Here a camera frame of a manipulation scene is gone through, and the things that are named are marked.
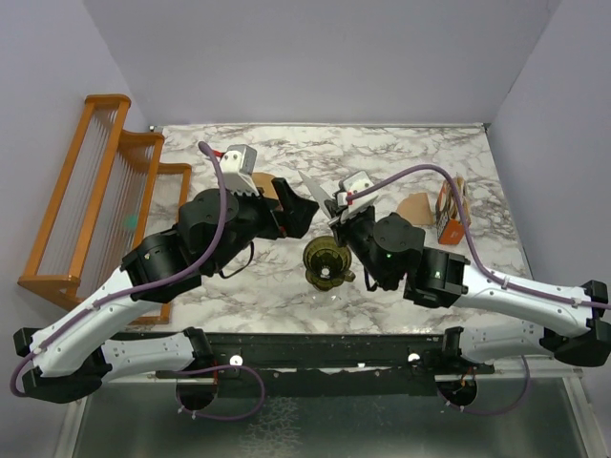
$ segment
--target gray floor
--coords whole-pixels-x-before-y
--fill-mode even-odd
[[[474,406],[510,404],[521,380],[484,380]],[[215,413],[252,400],[218,400]],[[474,417],[437,397],[268,399],[243,422],[177,414],[172,384],[114,384],[88,402],[75,457],[554,457],[585,456],[562,380],[534,380],[527,402],[502,417]]]

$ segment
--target marble countertop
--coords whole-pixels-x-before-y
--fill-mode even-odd
[[[366,170],[374,182],[419,163],[434,163],[469,182],[475,245],[490,267],[525,275],[516,232],[503,196],[495,164],[483,129],[470,128],[353,128],[287,125],[202,125],[166,127],[163,162],[193,165],[189,198],[216,187],[213,168],[199,152],[197,142],[207,141],[225,151],[232,144],[248,144],[258,151],[255,170],[285,177],[300,195],[309,197],[298,171],[303,171],[328,191],[337,182]],[[395,211],[411,193],[427,192],[433,204],[443,178],[435,172],[405,177],[381,192],[376,215]],[[179,179],[159,177],[147,234],[170,227],[176,217]],[[181,330],[200,326],[210,332],[291,333],[438,333],[456,325],[508,323],[512,318],[471,309],[428,309],[402,299],[399,291],[366,291],[363,267],[353,257],[357,278],[326,293],[305,278],[302,254],[314,237],[330,235],[322,212],[314,217],[303,239],[256,239],[252,264],[236,277],[203,279],[203,286],[174,300],[171,322],[155,330]],[[433,227],[426,243],[469,256],[466,242],[439,245]],[[233,271],[246,262],[241,253],[226,268]]]

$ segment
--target orange box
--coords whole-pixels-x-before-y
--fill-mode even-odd
[[[456,176],[454,179],[465,214],[467,225],[471,225],[471,213],[467,194],[467,182],[465,178]],[[435,220],[437,225],[437,241],[444,245],[457,245],[465,235],[465,228],[460,221],[456,201],[453,198],[452,188],[448,181],[444,181],[439,191],[439,197],[435,203]]]

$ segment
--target gray wall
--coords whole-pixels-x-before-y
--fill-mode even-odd
[[[563,0],[490,130],[538,280],[611,284],[610,18],[608,0]],[[611,446],[611,364],[585,382]]]
[[[559,0],[84,0],[156,124],[489,122]]]
[[[47,207],[83,98],[128,93],[80,0],[8,2],[0,14],[0,454],[52,456],[64,406],[13,398],[12,333],[44,326],[59,309],[16,285]],[[146,126],[132,106],[129,126]]]

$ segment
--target wooden dish rack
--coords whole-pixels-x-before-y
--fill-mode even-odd
[[[162,134],[123,129],[131,106],[122,94],[89,95],[30,258],[18,283],[72,310],[105,282],[144,238],[157,175],[181,176],[187,199],[191,166],[159,162]],[[166,324],[171,304],[132,324]]]

